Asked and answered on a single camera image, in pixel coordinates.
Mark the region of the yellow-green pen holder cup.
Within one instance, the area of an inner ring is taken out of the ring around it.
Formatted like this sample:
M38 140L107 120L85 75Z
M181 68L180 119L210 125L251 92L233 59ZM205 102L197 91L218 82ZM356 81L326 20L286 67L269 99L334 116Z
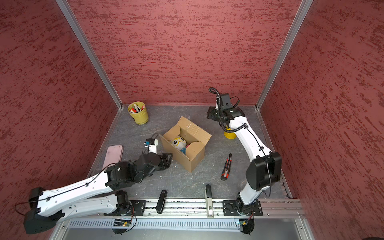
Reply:
M134 102L128 106L128 112L137 125L144 125L149 121L146 105L143 102Z

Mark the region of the brown cardboard express box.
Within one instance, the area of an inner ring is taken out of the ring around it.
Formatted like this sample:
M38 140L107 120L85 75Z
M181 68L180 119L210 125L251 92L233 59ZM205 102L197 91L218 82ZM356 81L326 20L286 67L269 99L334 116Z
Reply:
M171 145L170 141L177 136L187 141L185 151L180 151ZM173 160L181 164L188 172L192 172L205 157L205 147L211 135L205 130L181 117L178 123L160 136L164 151L173 154Z

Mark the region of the white owl ball toy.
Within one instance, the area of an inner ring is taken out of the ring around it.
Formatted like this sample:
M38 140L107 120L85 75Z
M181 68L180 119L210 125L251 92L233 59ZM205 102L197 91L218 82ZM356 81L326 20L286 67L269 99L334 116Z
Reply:
M172 146L174 146L175 148L177 148L180 151L185 151L186 150L187 141L183 137L181 137L181 136L177 136L176 138L171 140L170 143L171 143Z

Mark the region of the pink flat case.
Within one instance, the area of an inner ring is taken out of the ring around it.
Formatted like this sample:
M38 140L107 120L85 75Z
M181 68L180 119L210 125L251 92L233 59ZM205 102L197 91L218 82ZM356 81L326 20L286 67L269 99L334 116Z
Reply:
M111 164L120 162L123 156L123 150L124 148L122 145L109 146L102 169L104 170Z

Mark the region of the aluminium corner post right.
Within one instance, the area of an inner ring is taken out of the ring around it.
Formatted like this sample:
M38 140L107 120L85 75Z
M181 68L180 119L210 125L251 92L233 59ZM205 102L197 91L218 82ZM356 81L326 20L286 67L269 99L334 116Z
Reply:
M256 111L259 112L262 108L262 105L264 103L264 101L266 100L267 98L267 95L280 71L280 68L282 67L284 61L285 61L285 58L287 57L289 51L290 51L290 48L303 24L303 21L311 7L313 3L313 0L302 0L299 8L298 8L298 11L294 17L294 20L291 24L291 27L287 33L287 36L284 40L284 43L281 47L281 50L279 52L279 55L275 61L275 64L271 70L271 73L267 79L267 82L266 82L266 85L257 101L257 104L256 104Z

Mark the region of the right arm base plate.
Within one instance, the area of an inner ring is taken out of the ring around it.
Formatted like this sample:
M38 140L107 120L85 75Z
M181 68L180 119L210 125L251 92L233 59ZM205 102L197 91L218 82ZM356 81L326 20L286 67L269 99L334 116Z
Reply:
M240 216L240 217L261 217L263 216L263 210L260 201L255 201L251 205L245 205L241 199L235 201L224 200L223 201L223 213L224 216Z

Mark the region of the yellow pencil cup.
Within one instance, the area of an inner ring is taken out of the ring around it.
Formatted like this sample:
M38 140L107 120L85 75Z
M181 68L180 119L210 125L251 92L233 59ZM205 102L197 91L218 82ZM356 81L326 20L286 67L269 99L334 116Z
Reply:
M224 132L224 135L227 139L233 140L237 138L237 135L235 133L228 133L228 131L231 131L230 128L227 128L227 131Z

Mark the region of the red black utility knife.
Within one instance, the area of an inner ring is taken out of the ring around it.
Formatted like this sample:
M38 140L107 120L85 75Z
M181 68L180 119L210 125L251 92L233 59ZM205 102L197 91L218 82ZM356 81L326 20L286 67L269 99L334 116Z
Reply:
M230 175L230 170L231 170L231 164L232 164L232 153L229 153L229 156L226 160L224 169L221 174L221 180L226 181Z

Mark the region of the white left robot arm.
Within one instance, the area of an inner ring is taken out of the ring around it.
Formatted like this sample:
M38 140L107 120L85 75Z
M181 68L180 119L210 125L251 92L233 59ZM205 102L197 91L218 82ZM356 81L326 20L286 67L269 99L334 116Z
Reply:
M131 202L125 189L156 171L168 169L172 157L172 154L142 154L134 162L112 163L100 173L68 186L32 189L28 201L31 209L24 218L26 233L42 233L57 223L89 215L131 215Z

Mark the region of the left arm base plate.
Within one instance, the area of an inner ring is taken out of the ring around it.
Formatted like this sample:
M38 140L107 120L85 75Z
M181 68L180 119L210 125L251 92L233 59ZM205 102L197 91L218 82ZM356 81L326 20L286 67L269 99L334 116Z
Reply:
M146 200L129 200L128 207L119 207L112 213L104 213L104 216L143 216L146 208L146 203Z

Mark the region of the aluminium corner post left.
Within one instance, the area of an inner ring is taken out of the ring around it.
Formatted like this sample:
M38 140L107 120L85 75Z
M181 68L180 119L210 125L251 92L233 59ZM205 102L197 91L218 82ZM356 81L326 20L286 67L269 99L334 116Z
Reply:
M80 42L81 46L83 47L84 51L86 52L89 60L91 61L93 67L97 71L99 77L101 78L102 82L104 83L105 87L107 88L110 96L114 100L115 104L117 105L118 109L121 110L123 108L123 102L121 101L120 97L118 96L112 82L110 81L110 78L108 77L106 71L104 70L99 58L97 57L95 51L93 50L90 42L88 41L84 31L82 30L78 20L75 17L75 14L73 13L68 1L65 0L56 0L56 3L58 4L61 12L63 13L64 17L66 18L67 22L69 23L71 29L73 30L74 34L76 35L78 41Z

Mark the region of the aluminium front rail frame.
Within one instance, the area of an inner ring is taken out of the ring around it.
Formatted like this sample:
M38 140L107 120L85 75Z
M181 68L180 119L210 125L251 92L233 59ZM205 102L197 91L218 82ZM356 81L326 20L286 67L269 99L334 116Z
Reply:
M158 199L132 199L146 200L143 216L135 216L138 220L131 228L138 229L165 229L165 230L212 230L233 231L240 230L239 221L247 217L224 216L223 199L213 199L214 218L207 218L206 199L178 199L167 198L162 214L156 212ZM315 237L310 228L307 216L300 200L297 199L260 199L263 216L253 217L253 220L288 220L292 219L301 240L313 240Z

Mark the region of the aluminium corner post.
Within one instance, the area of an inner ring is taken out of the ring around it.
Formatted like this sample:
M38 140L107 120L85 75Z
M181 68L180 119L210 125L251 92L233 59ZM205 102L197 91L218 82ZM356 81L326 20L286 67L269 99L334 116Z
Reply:
M275 61L275 64L271 70L271 73L267 79L267 82L266 82L266 85L257 101L257 104L256 104L256 111L259 112L262 108L262 105L264 103L264 101L266 100L267 98L267 95L280 71L280 68L282 67L284 61L285 61L285 58L287 57L289 51L290 51L290 48L303 24L303 21L311 7L313 3L313 0L302 0L299 8L298 8L298 11L294 17L294 20L291 24L291 27L287 33L287 36L284 40L284 43L281 47L281 50L279 52L279 55Z
M107 88L110 96L114 100L115 104L117 105L118 109L121 110L123 108L123 102L121 101L120 97L118 96L112 82L110 81L110 78L108 77L106 71L104 70L99 58L97 57L95 51L93 50L90 42L88 41L84 31L82 30L78 20L75 17L75 14L73 13L68 1L65 0L56 0L56 3L58 4L61 12L63 13L64 17L66 18L67 22L69 23L71 29L73 30L74 34L76 35L78 41L80 42L81 46L83 47L84 51L86 52L89 60L91 61L93 67L97 71L99 77L101 78L102 82L104 83L105 87Z

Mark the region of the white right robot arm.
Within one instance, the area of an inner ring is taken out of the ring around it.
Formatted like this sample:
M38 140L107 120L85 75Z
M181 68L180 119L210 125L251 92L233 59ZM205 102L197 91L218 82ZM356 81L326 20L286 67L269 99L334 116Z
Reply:
M259 196L264 193L269 197L272 185L280 181L282 157L260 140L238 107L239 101L233 105L229 94L221 94L215 88L209 88L209 92L216 95L216 106L209 107L207 119L218 122L225 133L236 134L250 159L247 183L238 193L235 207L239 214L247 216Z

